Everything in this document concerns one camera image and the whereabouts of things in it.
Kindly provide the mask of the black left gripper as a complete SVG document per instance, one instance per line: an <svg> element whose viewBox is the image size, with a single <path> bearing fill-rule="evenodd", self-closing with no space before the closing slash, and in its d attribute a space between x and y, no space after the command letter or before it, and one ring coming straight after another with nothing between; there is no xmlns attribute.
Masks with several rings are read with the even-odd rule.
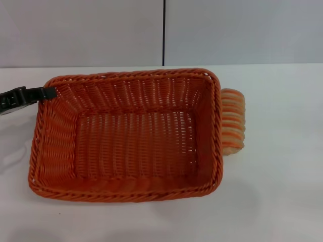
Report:
<svg viewBox="0 0 323 242"><path fill-rule="evenodd" d="M25 108L32 103L56 98L55 87L26 89L25 86L1 93L1 115Z"/></svg>

